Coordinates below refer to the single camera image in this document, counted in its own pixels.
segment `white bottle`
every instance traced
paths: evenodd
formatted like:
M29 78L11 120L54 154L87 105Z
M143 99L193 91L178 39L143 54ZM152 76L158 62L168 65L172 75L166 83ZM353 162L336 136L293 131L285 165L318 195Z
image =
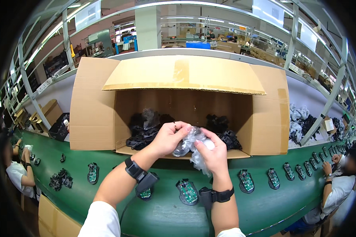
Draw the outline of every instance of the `white bottle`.
M67 119L65 119L63 121L63 124L67 127L67 131L70 132L70 126L69 126L69 121Z

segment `green conveyor belt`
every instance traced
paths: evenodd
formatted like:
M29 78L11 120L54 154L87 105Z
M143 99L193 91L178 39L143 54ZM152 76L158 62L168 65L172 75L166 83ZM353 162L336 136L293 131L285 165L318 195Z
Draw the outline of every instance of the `green conveyor belt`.
M70 150L68 142L52 140L31 132L21 131L21 133L16 131L18 136L22 136L25 145L33 145L33 153L36 158L41 159L38 167L33 166L37 185L63 212L83 224L100 183L112 171L112 168L123 162L128 155L116 154L112 151ZM313 176L306 176L304 181L301 181L295 173L294 181L289 181L285 177L283 164L289 162L292 167L296 164L302 166L305 160L309 160L313 151L323 152L322 146L325 146L328 151L331 145L337 144L340 143L292 149L286 155L253 156L228 160L242 232L248 235L264 229L253 236L273 235L318 205L323 191L323 170L319 168L318 171L313 171ZM62 153L66 156L64 163L60 162ZM330 155L325 158L326 161L331 161ZM87 181L87 165L91 162L97 163L100 167L99 180L95 185ZM71 189L62 186L61 190L56 192L48 184L50 177L62 168L69 172L73 178L73 184ZM280 179L278 190L269 187L266 175L269 168L274 168ZM251 173L255 185L255 190L251 194L243 193L239 188L237 173L241 169L248 169ZM211 188L210 178L194 169L189 160L160 159L150 171L156 172L160 177L154 187L152 199L144 202L137 198L128 206L121 232L142 237L207 237L209 226L204 207L200 202L196 206L181 203L175 184L182 178L189 178L194 182L197 190L204 186ZM117 205L119 217L126 203L134 195L135 192L132 192Z

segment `cable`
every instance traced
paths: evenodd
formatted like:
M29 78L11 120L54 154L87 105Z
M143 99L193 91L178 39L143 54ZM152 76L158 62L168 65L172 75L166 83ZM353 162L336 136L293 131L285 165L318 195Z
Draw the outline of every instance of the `cable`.
M124 208L124 210L123 210L123 213L121 213L121 217L120 217L120 226L121 226L121 221L123 220L123 216L124 216L124 213L125 213L125 211L127 210L127 208L128 208L128 205L135 199L137 197L137 195L136 196L134 196L131 200L129 200L129 202L126 204L126 206L125 206L125 208Z
M213 237L215 236L215 229L214 229L214 226L212 225L212 220L211 220L211 217L209 215L209 210L205 210L206 212L206 216L207 216L207 221L208 221L208 226L209 226L209 237Z

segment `worker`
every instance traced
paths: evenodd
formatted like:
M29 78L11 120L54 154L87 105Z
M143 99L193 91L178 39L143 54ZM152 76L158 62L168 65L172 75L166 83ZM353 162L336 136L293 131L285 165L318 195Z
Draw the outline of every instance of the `worker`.
M232 36L232 38L229 38L228 41L236 43L237 42L237 36L236 35Z
M323 171L327 178L322 202L304 217L282 230L282 234L290 231L291 234L296 235L314 229L316 225L326 221L327 216L348 197L356 180L356 146L348 152L347 157L341 154L332 156L334 172L330 163L323 162Z
M38 202L41 190L34 182L29 150L24 148L21 156L22 164L13 161L12 155L13 148L9 136L5 132L2 132L0 133L0 156L9 179L24 196L30 197Z
M213 31L212 30L208 30L208 35L207 35L207 39L208 40L215 40L216 38L215 38L215 34L213 33Z
M191 125L185 122L165 123L158 131L152 143L132 155L131 159L140 168L147 171L157 159L171 154L177 144L190 130ZM228 173L226 145L213 132L203 128L202 132L215 144L215 148L209 150L198 140L194 143L200 154L202 154L206 166L213 173L213 190L217 192L232 190L233 186ZM120 237L120 224L116 207L117 204L133 191L136 185L136 180L127 173L125 168L126 165L123 162L104 178L94 197L93 203L90 205L86 221L78 237ZM227 202L213 203L211 220L215 235L218 237L245 237L239 229L235 194Z
M21 139L17 141L15 147L13 148L13 155L19 155L20 143Z

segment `cardboard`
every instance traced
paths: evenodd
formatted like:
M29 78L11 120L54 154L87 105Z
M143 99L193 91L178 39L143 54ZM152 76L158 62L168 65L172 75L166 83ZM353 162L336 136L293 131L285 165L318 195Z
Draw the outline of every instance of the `cardboard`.
M349 129L349 124L347 123L345 118L343 118L343 124L344 124L344 131L347 131Z
M216 48L217 48L217 49L223 49L223 50L230 50L230 51L233 51L230 46L217 45Z
M186 37L186 33L190 33L192 35L195 35L195 28L188 28L188 27L181 28L179 34L180 35L184 35Z
M81 225L62 212L47 197L41 195L38 206L38 229L41 237L76 237Z
M15 118L15 125L20 124L23 128L25 128L25 122L26 122L26 110L22 107L17 111L17 113L14 114Z
M223 52L228 52L228 53L234 53L234 51L233 51L233 50L230 50L230 49L215 49L215 50L223 51Z
M32 126L35 130L38 131L44 131L44 132L48 132L47 127L44 125L44 123L42 122L42 120L38 117L38 113L34 112L32 114L32 116L30 116L29 118L30 122L32 123Z
M233 42L223 42L223 41L218 41L216 42L217 45L218 45L218 49L225 49L223 47L220 47L219 46L226 46L226 47L230 47L231 49L225 49L225 50L232 50L234 51L235 53L237 54L240 54L240 51L241 51L241 45L239 45L238 43L233 43Z
M217 66L211 78L201 76L201 69L208 65ZM244 73L234 74L235 68ZM183 55L122 61L83 58L72 92L70 148L135 154L137 151L126 146L131 136L128 123L144 108L199 126L205 125L208 114L227 116L229 128L243 147L242 151L228 151L228 159L287 153L289 93L285 71Z
M275 57L274 63L275 63L277 66L280 66L280 67L283 68L283 67L285 66L285 59L279 58L279 57Z
M331 129L330 127L330 120L332 122L332 119L330 119L328 116L326 116L322 122L321 122L321 126L319 128L319 132L320 134L323 136L323 139L325 141L329 141L331 139L331 137L336 133L336 127L333 126L333 129Z
M335 129L332 119L327 119L327 120L325 119L324 123L325 123L326 131L329 132Z
M62 114L62 110L56 99L50 100L45 106L43 106L42 112L51 126Z

